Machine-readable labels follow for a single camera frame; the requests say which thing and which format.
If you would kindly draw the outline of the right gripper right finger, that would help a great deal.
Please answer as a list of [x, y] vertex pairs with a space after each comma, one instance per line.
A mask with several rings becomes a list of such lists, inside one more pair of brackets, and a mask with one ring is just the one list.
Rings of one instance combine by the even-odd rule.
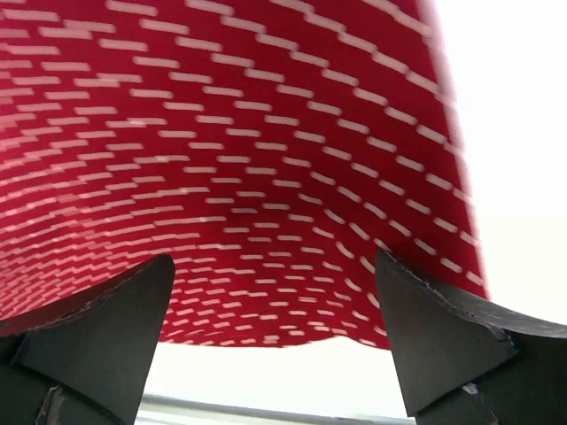
[[566, 422], [566, 327], [424, 274], [387, 251], [379, 304], [408, 416], [418, 424]]

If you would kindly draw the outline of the red polka dot skirt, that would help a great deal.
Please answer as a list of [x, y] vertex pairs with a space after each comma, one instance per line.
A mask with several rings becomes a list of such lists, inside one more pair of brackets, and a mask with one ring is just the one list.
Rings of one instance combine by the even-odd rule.
[[381, 250], [485, 297], [425, 7], [2, 2], [2, 316], [159, 254], [170, 343], [384, 348]]

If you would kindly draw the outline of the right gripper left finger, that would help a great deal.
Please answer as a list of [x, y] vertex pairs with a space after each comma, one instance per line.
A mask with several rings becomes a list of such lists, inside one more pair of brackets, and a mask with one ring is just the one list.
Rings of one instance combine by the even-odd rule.
[[175, 279], [159, 255], [1, 321], [3, 424], [132, 424]]

